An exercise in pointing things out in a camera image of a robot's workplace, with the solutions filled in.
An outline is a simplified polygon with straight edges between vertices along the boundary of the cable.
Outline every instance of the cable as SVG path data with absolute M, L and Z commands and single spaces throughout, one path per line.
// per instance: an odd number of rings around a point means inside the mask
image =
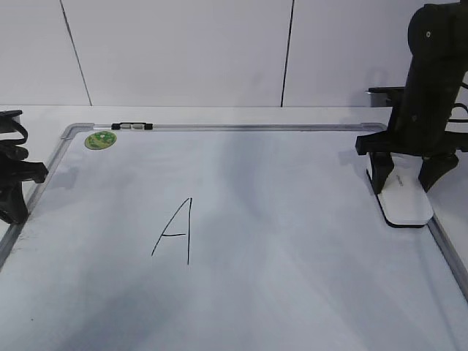
M 468 89 L 468 84 L 461 82 L 461 87 Z M 468 114 L 468 107 L 465 104 L 456 103 L 453 106 L 453 108 L 456 108 L 456 107 L 463 108 L 465 112 Z M 468 123 L 468 119 L 449 119 L 448 121 L 452 123 Z
M 5 154 L 10 159 L 22 160 L 28 157 L 28 151 L 18 145 L 23 145 L 28 140 L 28 132 L 17 121 L 11 118 L 3 117 L 0 124 L 7 126 L 19 132 L 23 137 L 21 139 L 0 140 L 0 153 Z
M 465 104 L 456 103 L 453 108 L 456 107 L 463 108 L 468 113 L 468 107 Z M 452 123 L 468 123 L 468 119 L 449 119 L 448 121 Z

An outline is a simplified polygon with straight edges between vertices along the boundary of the whiteboard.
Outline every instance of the whiteboard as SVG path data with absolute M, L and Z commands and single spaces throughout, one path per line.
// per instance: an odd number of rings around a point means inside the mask
M 77 134 L 0 273 L 2 348 L 466 350 L 468 305 L 427 228 L 384 223 L 360 133 Z

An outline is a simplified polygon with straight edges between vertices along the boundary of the black robotic claw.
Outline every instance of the black robotic claw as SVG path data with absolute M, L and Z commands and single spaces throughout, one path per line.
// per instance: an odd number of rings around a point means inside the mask
M 445 131 L 468 71 L 468 1 L 425 5 L 411 20 L 408 43 L 406 86 L 380 89 L 393 94 L 387 130 L 356 140 L 358 154 L 371 157 L 376 195 L 391 172 L 392 152 L 423 157 L 419 181 L 426 192 L 456 167 L 457 150 L 468 152 L 467 133 Z
M 21 139 L 0 140 L 0 219 L 22 223 L 28 217 L 23 198 L 23 181 L 43 183 L 48 170 L 43 163 L 24 162 L 28 151 L 18 145 L 28 140 L 28 132 L 18 123 L 21 110 L 0 112 L 0 133 L 19 132 Z

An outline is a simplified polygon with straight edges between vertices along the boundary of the panel seam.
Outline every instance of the panel seam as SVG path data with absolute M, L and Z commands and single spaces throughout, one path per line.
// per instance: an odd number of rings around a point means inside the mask
M 284 90 L 286 88 L 286 77 L 287 77 L 287 63 L 290 57 L 290 43 L 291 43 L 291 32 L 293 31 L 293 21 L 294 21 L 294 4 L 295 0 L 292 0 L 291 3 L 291 15 L 290 15 L 290 27 L 287 35 L 287 47 L 286 47 L 286 59 L 284 60 L 284 74 L 283 74 L 283 87 L 281 92 L 281 104 L 280 107 L 283 107 L 284 104 Z
M 80 58 L 78 57 L 78 52 L 76 50 L 75 41 L 73 40 L 72 30 L 70 29 L 70 25 L 68 23 L 67 14 L 65 13 L 65 7 L 64 7 L 64 4 L 63 4 L 62 0 L 59 0 L 59 2 L 60 2 L 62 15 L 64 16 L 65 26 L 67 27 L 68 36 L 70 38 L 70 41 L 72 42 L 73 51 L 75 52 L 75 57 L 76 57 L 76 61 L 78 63 L 78 68 L 80 70 L 81 79 L 83 80 L 83 85 L 85 86 L 86 96 L 88 97 L 89 105 L 92 106 L 93 103 L 91 102 L 91 97 L 89 95 L 88 85 L 86 84 L 85 75 L 83 74 L 83 68 L 81 67 Z

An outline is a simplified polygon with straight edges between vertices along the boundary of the green sticker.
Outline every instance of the green sticker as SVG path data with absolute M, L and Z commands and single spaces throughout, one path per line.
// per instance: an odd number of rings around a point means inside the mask
M 117 141 L 117 136 L 111 132 L 97 132 L 89 135 L 85 140 L 85 146 L 90 150 L 103 150 L 111 147 Z

